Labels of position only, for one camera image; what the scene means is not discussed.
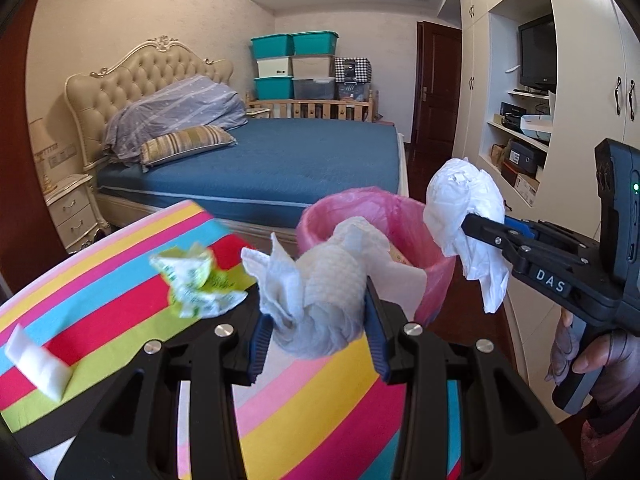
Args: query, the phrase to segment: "striped pillow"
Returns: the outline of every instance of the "striped pillow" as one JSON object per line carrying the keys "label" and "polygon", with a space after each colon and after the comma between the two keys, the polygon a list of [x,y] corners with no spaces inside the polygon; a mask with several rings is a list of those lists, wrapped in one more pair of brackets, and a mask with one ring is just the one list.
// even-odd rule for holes
{"label": "striped pillow", "polygon": [[140,163],[145,169],[235,144],[236,139],[218,126],[193,126],[145,142],[140,147]]}

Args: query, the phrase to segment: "metal screw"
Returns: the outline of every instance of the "metal screw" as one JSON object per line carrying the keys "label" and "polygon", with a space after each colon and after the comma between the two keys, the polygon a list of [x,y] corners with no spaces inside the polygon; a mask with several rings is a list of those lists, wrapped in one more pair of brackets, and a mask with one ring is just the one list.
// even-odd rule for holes
{"label": "metal screw", "polygon": [[417,323],[407,323],[404,327],[402,327],[404,333],[410,336],[418,336],[422,333],[422,326]]}
{"label": "metal screw", "polygon": [[213,332],[215,332],[218,337],[229,337],[234,332],[234,327],[233,325],[229,325],[229,323],[223,323],[215,327]]}
{"label": "metal screw", "polygon": [[478,339],[476,342],[476,348],[483,354],[490,354],[495,350],[495,345],[488,339]]}
{"label": "metal screw", "polygon": [[143,346],[145,353],[149,355],[157,354],[162,348],[162,342],[158,341],[158,339],[152,339],[151,341],[147,341]]}

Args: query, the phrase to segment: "human hand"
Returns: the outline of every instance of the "human hand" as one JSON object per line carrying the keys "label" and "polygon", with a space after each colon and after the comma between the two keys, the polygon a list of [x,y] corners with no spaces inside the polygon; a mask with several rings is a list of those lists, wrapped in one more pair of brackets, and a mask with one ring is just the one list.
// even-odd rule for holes
{"label": "human hand", "polygon": [[572,370],[585,374],[604,367],[591,396],[604,413],[612,410],[640,384],[640,338],[624,330],[614,330],[594,340],[580,356],[580,343],[569,330],[574,315],[563,309],[551,349],[551,365],[546,380],[560,384]]}

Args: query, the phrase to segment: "colorful striped table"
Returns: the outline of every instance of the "colorful striped table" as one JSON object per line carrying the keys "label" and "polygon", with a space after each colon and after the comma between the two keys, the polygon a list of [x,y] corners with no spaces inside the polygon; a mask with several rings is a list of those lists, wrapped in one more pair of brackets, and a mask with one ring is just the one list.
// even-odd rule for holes
{"label": "colorful striped table", "polygon": [[[212,248],[236,282],[254,283],[240,260],[246,243],[197,204],[181,202],[69,258],[0,308],[0,346],[19,323],[74,368],[55,403],[0,352],[1,414],[48,478],[114,373],[145,341],[167,340],[195,322],[169,310],[168,287],[148,258],[196,241]],[[450,395],[457,395],[454,385]],[[250,480],[390,478],[404,387],[378,379],[364,338],[315,361],[295,360],[272,344],[263,374],[251,388],[235,387],[234,402]],[[460,474],[460,439],[459,421],[451,423],[453,480]],[[186,433],[178,435],[182,478],[190,477]]]}

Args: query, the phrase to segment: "blue bed sheet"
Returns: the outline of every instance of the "blue bed sheet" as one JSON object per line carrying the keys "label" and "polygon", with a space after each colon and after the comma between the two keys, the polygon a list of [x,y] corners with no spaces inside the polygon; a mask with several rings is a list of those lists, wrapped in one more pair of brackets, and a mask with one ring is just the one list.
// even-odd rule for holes
{"label": "blue bed sheet", "polygon": [[101,193],[167,207],[192,199],[219,218],[295,227],[305,207],[351,187],[397,192],[392,126],[314,119],[250,120],[230,146],[151,168],[110,164]]}

